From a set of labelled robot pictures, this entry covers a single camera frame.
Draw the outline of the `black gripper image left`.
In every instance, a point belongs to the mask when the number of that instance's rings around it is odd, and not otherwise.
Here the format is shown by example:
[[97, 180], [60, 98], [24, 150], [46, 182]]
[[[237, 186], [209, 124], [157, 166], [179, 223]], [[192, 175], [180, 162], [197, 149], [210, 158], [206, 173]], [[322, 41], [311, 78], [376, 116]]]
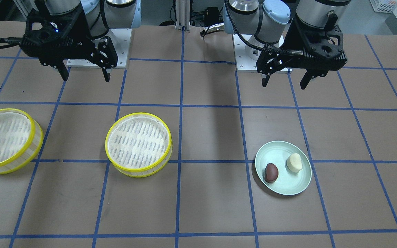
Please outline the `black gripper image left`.
[[42, 65], [56, 66], [63, 81], [69, 78], [66, 59], [96, 64], [106, 82], [110, 81], [111, 70], [118, 62], [113, 43], [99, 43], [96, 47], [92, 41], [82, 6], [68, 13], [48, 16], [32, 10], [27, 16], [26, 31], [19, 46], [26, 55], [38, 58]]

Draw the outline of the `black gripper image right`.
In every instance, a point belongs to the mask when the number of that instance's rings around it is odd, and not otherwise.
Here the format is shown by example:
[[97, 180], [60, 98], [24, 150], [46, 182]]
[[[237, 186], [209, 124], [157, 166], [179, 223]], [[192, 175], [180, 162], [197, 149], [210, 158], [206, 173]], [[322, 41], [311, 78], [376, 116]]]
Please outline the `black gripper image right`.
[[[316, 29], [305, 24], [291, 24], [282, 49], [261, 48], [256, 61], [261, 83], [266, 87], [272, 74], [289, 67], [306, 69], [300, 87], [305, 90], [311, 80], [323, 77], [323, 71], [337, 71], [348, 63], [339, 25], [332, 30]], [[300, 50], [300, 56], [289, 56], [284, 49]]]

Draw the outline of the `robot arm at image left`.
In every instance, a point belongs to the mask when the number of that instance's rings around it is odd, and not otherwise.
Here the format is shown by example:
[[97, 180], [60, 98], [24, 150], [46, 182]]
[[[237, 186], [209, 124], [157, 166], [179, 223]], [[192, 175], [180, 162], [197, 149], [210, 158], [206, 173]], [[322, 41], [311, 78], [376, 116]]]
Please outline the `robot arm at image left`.
[[32, 0], [20, 48], [43, 66], [56, 69], [63, 80], [65, 60], [84, 60], [98, 66], [110, 80], [119, 65], [114, 29], [141, 25], [140, 0]]

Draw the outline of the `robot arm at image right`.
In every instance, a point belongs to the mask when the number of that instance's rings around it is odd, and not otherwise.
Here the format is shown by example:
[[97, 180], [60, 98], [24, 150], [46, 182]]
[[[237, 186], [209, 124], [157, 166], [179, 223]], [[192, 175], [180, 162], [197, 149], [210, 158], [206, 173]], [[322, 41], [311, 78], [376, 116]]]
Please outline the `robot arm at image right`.
[[225, 32], [258, 52], [256, 70], [263, 87], [282, 69], [305, 69], [300, 81], [304, 90], [311, 80], [346, 65], [338, 20], [349, 4], [349, 0], [299, 0], [292, 17], [282, 0], [226, 0]]

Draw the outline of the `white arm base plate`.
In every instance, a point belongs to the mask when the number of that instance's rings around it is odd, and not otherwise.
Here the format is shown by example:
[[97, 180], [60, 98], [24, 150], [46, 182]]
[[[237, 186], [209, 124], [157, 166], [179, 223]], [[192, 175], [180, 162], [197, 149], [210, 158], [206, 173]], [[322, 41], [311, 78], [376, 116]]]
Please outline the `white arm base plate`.
[[[252, 35], [242, 35], [246, 40], [249, 40]], [[275, 44], [275, 47], [280, 47], [284, 43], [284, 37], [281, 35], [279, 42]], [[257, 67], [256, 62], [260, 55], [258, 50], [255, 50], [251, 47], [248, 47], [242, 40], [238, 37], [238, 35], [233, 35], [233, 44], [234, 44], [234, 55], [236, 59], [236, 70], [238, 72], [249, 72], [256, 73]], [[290, 68], [283, 68], [277, 73], [291, 73], [293, 70]]]
[[[133, 29], [110, 29], [107, 36], [112, 39], [115, 51], [118, 56], [116, 69], [127, 69], [131, 47], [131, 36]], [[98, 66], [88, 60], [68, 59], [66, 66], [72, 68], [96, 69]]]

